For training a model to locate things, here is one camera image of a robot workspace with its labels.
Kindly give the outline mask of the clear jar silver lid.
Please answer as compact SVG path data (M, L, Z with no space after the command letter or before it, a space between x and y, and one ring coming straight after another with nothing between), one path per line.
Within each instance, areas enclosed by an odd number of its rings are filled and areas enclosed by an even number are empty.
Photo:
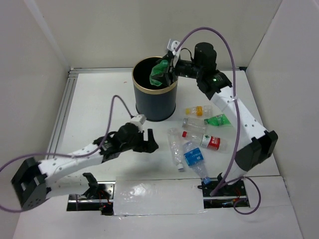
M182 128L186 131L204 133L207 129L207 123L203 119L184 118Z

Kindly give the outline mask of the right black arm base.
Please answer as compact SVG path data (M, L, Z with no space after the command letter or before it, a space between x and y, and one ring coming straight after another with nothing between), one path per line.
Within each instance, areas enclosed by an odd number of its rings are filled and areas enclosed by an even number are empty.
M232 208L238 201L237 207L250 207L243 180L239 180L232 185L226 185L220 188L214 196L211 196L210 193L215 189L218 183L217 178L211 178L209 184L201 182L201 184L197 186L197 188L202 191L205 209Z

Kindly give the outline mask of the crushed clear bottle white cap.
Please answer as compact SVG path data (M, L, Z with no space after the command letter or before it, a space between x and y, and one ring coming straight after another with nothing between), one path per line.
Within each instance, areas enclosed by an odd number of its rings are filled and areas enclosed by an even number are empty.
M169 128L167 131L167 138L168 138L172 160L175 163L178 172L183 172L184 166L182 161L184 159L184 155L183 155L183 148L181 144L180 134L177 128Z

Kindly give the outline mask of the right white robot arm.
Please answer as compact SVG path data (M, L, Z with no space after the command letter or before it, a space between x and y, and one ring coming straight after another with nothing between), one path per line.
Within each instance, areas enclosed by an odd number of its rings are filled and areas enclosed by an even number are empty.
M196 44L191 61L180 58L180 47L181 43L176 40L168 42L167 54L162 57L168 64L162 70L154 67L150 78L166 87L175 83L178 77L195 79L200 91L237 129L235 156L231 158L226 171L218 175L218 186L210 193L214 195L219 191L222 195L229 195L235 189L235 182L272 155L278 135L258 123L237 97L235 80L229 80L217 70L217 53L210 43Z

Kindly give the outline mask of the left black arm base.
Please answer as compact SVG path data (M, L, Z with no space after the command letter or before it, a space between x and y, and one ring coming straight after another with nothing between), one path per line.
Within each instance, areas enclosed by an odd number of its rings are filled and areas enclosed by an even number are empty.
M96 211L104 216L113 216L115 182L98 182L92 173L82 174L88 189L83 194L70 194L66 211Z

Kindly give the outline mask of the small green plastic bottle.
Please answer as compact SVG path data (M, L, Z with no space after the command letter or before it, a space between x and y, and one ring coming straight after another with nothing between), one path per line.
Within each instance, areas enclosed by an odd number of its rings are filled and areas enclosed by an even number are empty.
M150 84L156 87L162 85L162 79L164 78L164 74L167 72L169 67L169 62L167 60L161 60L158 64L156 64L149 76Z

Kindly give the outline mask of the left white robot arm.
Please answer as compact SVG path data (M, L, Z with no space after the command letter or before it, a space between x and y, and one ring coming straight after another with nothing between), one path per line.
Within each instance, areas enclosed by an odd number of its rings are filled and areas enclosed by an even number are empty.
M115 159L121 153L132 150L153 153L159 148L152 129L148 138L144 131L128 122L118 131L99 137L86 147L64 156L36 161L29 157L23 161L11 180L21 209L29 211L52 197L75 194L86 199L110 199L106 186L98 183L90 172L79 176L75 172Z

